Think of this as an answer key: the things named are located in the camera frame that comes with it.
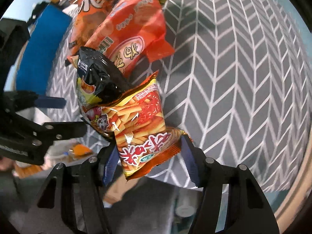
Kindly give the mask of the left hand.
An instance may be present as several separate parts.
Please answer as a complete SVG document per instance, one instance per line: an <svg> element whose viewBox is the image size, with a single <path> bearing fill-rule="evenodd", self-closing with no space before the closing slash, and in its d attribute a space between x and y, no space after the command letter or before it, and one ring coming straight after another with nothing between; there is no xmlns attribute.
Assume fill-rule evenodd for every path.
<svg viewBox="0 0 312 234"><path fill-rule="evenodd" d="M14 167L14 161L12 159L8 159L6 157L2 157L0 159L0 171L8 171Z"/></svg>

